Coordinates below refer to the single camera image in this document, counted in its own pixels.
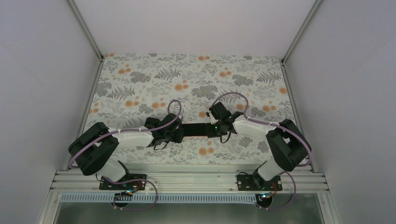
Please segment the black phone pink edge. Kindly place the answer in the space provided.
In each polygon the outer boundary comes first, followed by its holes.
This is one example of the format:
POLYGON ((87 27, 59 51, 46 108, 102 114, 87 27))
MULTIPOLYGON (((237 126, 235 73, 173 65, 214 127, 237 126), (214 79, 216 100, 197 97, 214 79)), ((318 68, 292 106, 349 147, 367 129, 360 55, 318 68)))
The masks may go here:
POLYGON ((197 137, 208 135, 209 123, 184 123, 180 128, 184 132, 184 137, 197 137))

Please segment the pink phone case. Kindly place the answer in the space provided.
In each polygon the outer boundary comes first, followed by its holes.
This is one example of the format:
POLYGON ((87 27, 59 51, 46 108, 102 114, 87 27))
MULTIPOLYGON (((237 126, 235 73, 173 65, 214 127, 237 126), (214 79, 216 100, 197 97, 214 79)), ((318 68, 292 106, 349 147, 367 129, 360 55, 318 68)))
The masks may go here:
POLYGON ((206 139, 207 136, 184 136, 184 138, 188 138, 188 139, 190 139, 190 138, 204 138, 204 139, 206 139))

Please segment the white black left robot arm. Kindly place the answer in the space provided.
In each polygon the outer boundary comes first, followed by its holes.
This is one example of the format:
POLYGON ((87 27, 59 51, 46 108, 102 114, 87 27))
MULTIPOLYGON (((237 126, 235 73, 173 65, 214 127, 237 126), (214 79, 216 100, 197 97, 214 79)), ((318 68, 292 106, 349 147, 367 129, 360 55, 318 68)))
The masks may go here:
POLYGON ((111 158, 113 153, 131 147, 157 149, 173 140, 180 143, 181 123, 180 116, 173 113, 163 120, 147 118, 144 126, 132 129, 115 130, 98 122, 69 145, 70 163, 75 162, 83 175, 101 175, 118 189, 124 189, 130 183, 130 176, 120 161, 111 158))

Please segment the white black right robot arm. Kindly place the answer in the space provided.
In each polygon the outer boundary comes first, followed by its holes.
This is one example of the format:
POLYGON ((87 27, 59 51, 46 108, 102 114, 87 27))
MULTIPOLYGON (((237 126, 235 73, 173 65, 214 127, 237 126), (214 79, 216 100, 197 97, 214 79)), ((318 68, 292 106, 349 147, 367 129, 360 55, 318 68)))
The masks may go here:
POLYGON ((311 146, 293 121, 280 123, 258 120, 243 112, 231 113, 221 102, 206 112, 212 130, 219 136, 243 134, 254 138, 266 138, 272 158, 261 164, 252 174, 253 184, 259 190, 266 189, 275 176, 291 172, 305 158, 311 156, 311 146))

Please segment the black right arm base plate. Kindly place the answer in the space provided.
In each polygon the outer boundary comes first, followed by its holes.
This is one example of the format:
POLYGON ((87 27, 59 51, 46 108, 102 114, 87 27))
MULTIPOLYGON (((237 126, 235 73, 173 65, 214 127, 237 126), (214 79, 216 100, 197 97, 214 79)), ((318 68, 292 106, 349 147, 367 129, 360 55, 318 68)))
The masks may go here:
POLYGON ((259 176, 239 173, 236 176, 238 191, 282 191, 282 181, 279 175, 269 181, 260 179, 259 176))

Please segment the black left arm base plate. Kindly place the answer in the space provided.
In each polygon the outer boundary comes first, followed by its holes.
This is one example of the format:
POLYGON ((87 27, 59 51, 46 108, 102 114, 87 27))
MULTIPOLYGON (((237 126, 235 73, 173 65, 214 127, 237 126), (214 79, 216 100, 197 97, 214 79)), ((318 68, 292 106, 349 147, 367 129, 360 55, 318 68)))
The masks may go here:
POLYGON ((127 174, 121 178, 117 184, 109 182, 104 177, 99 184, 100 190, 120 190, 120 191, 137 191, 144 190, 146 185, 146 174, 127 174))

